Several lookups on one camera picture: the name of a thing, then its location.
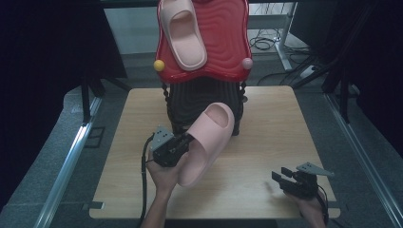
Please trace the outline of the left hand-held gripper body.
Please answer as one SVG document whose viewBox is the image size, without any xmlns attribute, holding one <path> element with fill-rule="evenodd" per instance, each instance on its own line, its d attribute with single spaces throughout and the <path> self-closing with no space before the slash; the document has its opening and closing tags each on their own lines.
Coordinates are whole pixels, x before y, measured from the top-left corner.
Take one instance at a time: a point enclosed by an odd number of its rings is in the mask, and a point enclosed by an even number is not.
<svg viewBox="0 0 403 228">
<path fill-rule="evenodd" d="M 150 151 L 154 161 L 162 167 L 174 167 L 189 150 L 189 143 L 182 143 L 182 135 L 175 135 L 159 125 L 154 133 Z"/>
</svg>

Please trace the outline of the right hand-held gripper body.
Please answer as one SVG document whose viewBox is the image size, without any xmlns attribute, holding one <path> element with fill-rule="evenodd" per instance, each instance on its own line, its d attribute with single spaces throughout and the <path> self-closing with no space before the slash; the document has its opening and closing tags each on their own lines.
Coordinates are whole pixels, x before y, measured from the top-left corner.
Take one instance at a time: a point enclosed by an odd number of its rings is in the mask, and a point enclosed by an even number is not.
<svg viewBox="0 0 403 228">
<path fill-rule="evenodd" d="M 325 170 L 315 164 L 306 162 L 293 171 L 290 180 L 284 181 L 284 191 L 300 199 L 312 199 L 318 190 L 317 177 L 333 177 L 334 172 Z"/>
</svg>

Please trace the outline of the pink foam slipper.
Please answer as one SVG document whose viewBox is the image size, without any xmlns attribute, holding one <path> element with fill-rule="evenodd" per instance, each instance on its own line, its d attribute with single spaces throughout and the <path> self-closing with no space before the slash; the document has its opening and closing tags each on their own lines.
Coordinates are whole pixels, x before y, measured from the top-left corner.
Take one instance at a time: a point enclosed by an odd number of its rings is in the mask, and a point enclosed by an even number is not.
<svg viewBox="0 0 403 228">
<path fill-rule="evenodd" d="M 194 186 L 228 144 L 235 125 L 231 108 L 224 103 L 210 104 L 187 130 L 194 140 L 179 174 L 179 185 Z"/>
<path fill-rule="evenodd" d="M 203 67 L 207 61 L 207 53 L 193 2 L 162 0 L 159 18 L 164 36 L 179 67 L 185 71 Z"/>
</svg>

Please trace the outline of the black shoe rack red shelf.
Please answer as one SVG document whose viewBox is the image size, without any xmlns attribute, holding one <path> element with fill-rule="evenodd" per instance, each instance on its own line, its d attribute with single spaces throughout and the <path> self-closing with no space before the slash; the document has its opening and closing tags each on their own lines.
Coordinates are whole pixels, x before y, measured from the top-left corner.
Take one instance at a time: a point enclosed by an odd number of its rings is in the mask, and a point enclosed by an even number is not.
<svg viewBox="0 0 403 228">
<path fill-rule="evenodd" d="M 252 59 L 247 39 L 248 0 L 191 0 L 207 53 L 205 65 L 192 71 L 181 69 L 171 52 L 159 18 L 161 1 L 157 9 L 160 38 L 155 61 L 165 63 L 164 70 L 157 73 L 163 82 L 173 131 L 182 134 L 210 104 L 221 102 L 234 113 L 233 133 L 237 135 L 251 71 L 244 69 L 241 62 Z"/>
</svg>

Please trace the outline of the person's right hand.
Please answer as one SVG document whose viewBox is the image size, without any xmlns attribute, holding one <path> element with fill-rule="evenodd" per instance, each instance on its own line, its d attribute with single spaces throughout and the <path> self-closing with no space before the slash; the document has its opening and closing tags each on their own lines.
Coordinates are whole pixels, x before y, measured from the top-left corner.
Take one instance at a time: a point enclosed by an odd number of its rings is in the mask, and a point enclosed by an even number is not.
<svg viewBox="0 0 403 228">
<path fill-rule="evenodd" d="M 321 205 L 317 199 L 299 199 L 287 192 L 285 195 L 297 205 L 299 212 L 310 228 L 327 228 Z"/>
</svg>

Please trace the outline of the black metal stand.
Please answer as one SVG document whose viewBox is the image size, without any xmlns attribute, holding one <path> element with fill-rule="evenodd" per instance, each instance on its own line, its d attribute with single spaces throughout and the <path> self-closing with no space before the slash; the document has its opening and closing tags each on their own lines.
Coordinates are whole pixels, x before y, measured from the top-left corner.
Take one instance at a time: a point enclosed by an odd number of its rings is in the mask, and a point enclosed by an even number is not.
<svg viewBox="0 0 403 228">
<path fill-rule="evenodd" d="M 343 73 L 343 70 L 347 66 L 348 57 L 351 55 L 354 45 L 357 44 L 359 34 L 378 2 L 379 0 L 358 0 L 356 16 L 348 24 L 349 32 L 335 58 L 320 70 L 292 85 L 293 89 L 299 89 L 327 73 L 328 76 L 323 82 L 321 89 L 325 94 L 333 93 L 336 86 L 340 85 L 338 114 L 347 124 L 350 122 L 348 117 L 349 77 Z"/>
<path fill-rule="evenodd" d="M 87 125 L 93 116 L 89 103 L 89 92 L 92 92 L 93 95 L 98 99 L 101 99 L 106 93 L 102 80 L 106 80 L 109 83 L 112 83 L 113 85 L 123 89 L 124 91 L 130 91 L 132 89 L 131 86 L 121 82 L 119 79 L 108 76 L 103 72 L 84 72 L 81 77 L 83 125 Z"/>
</svg>

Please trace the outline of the white power strip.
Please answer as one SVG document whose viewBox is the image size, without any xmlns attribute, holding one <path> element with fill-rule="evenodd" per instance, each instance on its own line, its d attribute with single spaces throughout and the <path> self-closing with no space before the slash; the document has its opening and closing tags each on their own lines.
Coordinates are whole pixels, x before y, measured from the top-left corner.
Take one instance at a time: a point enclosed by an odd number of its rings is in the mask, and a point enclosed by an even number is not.
<svg viewBox="0 0 403 228">
<path fill-rule="evenodd" d="M 312 75 L 314 72 L 317 71 L 316 66 L 307 66 L 299 75 L 300 78 L 304 79 L 310 75 Z"/>
</svg>

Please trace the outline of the black curtain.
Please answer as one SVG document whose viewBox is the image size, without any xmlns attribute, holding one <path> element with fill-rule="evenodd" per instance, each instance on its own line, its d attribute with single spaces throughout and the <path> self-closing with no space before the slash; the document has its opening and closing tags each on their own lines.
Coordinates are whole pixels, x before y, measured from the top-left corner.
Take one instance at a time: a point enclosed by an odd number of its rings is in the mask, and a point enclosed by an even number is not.
<svg viewBox="0 0 403 228">
<path fill-rule="evenodd" d="M 83 80 L 123 77 L 101 0 L 0 0 L 0 209 Z"/>
</svg>

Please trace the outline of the aluminium floor rail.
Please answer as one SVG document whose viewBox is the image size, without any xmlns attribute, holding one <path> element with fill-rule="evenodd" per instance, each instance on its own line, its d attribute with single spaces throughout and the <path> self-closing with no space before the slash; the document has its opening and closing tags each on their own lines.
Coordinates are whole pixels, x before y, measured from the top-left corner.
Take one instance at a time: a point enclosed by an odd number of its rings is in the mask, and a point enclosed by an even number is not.
<svg viewBox="0 0 403 228">
<path fill-rule="evenodd" d="M 374 164 L 370 160 L 370 157 L 368 156 L 352 126 L 342 118 L 338 111 L 339 105 L 337 104 L 336 99 L 329 94 L 324 94 L 324 98 L 329 104 L 329 107 L 331 108 L 339 127 L 352 147 L 358 162 L 360 163 L 364 173 L 371 183 L 371 186 L 376 192 L 382 206 L 390 218 L 393 227 L 403 228 L 403 210 L 398 205 L 391 189 L 387 186 L 385 181 L 381 179 L 381 176 L 375 169 Z"/>
<path fill-rule="evenodd" d="M 85 146 L 86 139 L 93 126 L 95 116 L 102 103 L 102 98 L 94 98 L 89 106 L 89 120 L 87 123 L 82 123 L 78 132 L 71 144 L 64 163 L 58 173 L 52 188 L 49 191 L 47 200 L 45 201 L 38 219 L 34 223 L 33 228 L 49 228 L 57 208 L 62 200 L 67 189 L 69 180 L 73 170 L 79 160 L 82 150 Z"/>
</svg>

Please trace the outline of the white desk frame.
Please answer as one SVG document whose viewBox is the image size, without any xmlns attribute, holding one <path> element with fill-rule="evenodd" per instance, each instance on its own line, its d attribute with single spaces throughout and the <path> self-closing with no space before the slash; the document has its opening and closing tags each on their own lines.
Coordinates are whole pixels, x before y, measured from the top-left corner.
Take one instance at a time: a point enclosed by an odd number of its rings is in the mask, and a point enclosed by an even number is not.
<svg viewBox="0 0 403 228">
<path fill-rule="evenodd" d="M 249 5 L 248 39 L 252 50 L 275 51 L 285 71 L 293 68 L 285 51 L 296 2 L 251 3 Z"/>
</svg>

